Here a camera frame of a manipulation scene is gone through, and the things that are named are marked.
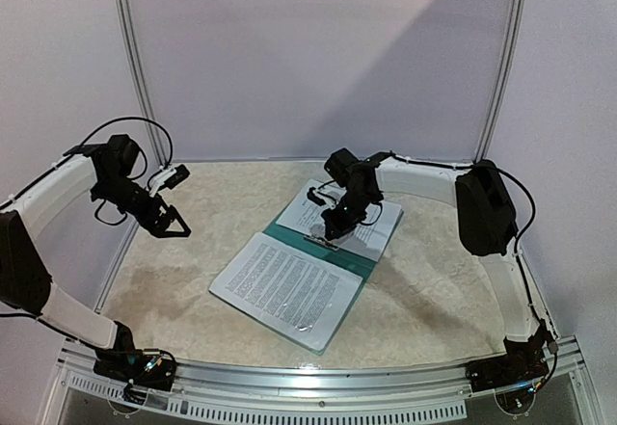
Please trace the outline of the metal folder clip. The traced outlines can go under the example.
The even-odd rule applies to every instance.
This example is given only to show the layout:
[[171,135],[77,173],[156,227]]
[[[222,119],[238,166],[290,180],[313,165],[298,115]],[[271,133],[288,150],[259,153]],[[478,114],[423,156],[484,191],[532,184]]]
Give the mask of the metal folder clip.
[[320,247],[326,248],[328,250],[332,250],[332,251],[338,251],[339,250],[339,246],[337,244],[334,244],[328,240],[326,240],[323,237],[319,237],[319,236],[315,236],[315,235],[305,235],[304,239],[316,244]]

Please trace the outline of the white paper stack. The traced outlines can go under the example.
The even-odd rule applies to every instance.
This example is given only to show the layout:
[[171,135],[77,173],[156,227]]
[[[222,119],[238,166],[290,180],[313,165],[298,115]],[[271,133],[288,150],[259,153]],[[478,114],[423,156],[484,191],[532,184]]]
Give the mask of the white paper stack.
[[[324,210],[334,207],[345,190],[334,183],[309,179],[295,198],[276,219],[278,226],[305,235],[324,237],[325,226],[321,218]],[[366,226],[357,226],[353,232],[330,241],[340,250],[377,262],[385,251],[403,214],[402,207],[384,200],[382,206],[370,204],[367,208]]]

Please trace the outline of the green file folder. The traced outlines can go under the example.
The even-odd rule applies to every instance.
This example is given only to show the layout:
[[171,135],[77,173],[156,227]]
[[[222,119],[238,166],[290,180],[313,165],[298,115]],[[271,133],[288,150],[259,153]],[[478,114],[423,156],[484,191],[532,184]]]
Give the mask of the green file folder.
[[276,224],[276,219],[278,217],[276,217],[269,226],[267,226],[263,231],[261,231],[261,233],[267,234],[290,247],[293,247],[302,252],[306,252],[314,257],[327,261],[331,264],[334,264],[335,266],[338,266],[360,276],[362,278],[362,286],[356,296],[356,301],[362,291],[364,284],[367,282],[371,273],[375,269],[377,262],[380,259],[377,262],[374,262],[372,260],[360,257],[354,253],[344,250],[332,251],[320,247],[305,240],[299,232],[292,231],[283,226],[278,226]]

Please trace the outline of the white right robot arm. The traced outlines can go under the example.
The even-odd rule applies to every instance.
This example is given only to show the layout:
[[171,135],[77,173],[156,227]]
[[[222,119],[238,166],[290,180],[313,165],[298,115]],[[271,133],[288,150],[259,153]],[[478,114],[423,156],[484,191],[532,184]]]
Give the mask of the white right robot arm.
[[334,152],[324,170],[344,191],[322,213],[329,242],[364,225],[368,207],[381,205],[385,194],[408,194],[455,207],[459,240],[480,259],[490,278],[504,322],[504,344],[512,350],[499,360],[498,374],[505,382],[517,383],[534,369],[536,357],[527,346],[551,345],[555,336],[533,303],[520,251],[525,230],[517,225],[516,208],[504,183],[509,173],[490,160],[452,165],[385,151],[359,159],[346,148]]

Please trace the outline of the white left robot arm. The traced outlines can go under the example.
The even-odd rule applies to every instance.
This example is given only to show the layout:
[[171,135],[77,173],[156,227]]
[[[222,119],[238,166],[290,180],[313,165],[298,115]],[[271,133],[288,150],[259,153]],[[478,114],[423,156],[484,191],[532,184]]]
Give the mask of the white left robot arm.
[[[1,198],[6,199],[36,178],[94,130],[91,121],[46,120],[42,117],[1,116]],[[42,233],[38,251],[52,277],[85,305],[93,306],[113,255],[128,231],[124,223],[110,228],[93,218],[95,205],[86,195],[77,199]],[[1,354],[24,355],[28,350],[52,351],[60,336],[36,328],[23,318],[1,321]]]

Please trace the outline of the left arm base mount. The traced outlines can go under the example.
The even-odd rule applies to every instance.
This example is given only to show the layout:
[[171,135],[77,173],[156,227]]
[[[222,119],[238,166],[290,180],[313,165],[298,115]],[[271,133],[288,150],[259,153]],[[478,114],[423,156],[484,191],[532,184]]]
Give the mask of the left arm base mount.
[[117,339],[110,350],[95,351],[94,373],[124,383],[121,399],[143,405],[150,390],[171,392],[177,361],[158,348],[137,349],[131,338]]

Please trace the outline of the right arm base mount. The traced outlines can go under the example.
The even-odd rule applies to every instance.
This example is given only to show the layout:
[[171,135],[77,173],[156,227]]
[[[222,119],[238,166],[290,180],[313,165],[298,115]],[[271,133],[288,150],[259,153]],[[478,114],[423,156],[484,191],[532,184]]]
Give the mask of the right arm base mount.
[[529,385],[535,393],[554,375],[558,344],[553,338],[532,336],[526,342],[504,340],[505,354],[466,364],[466,378],[473,392],[505,386]]

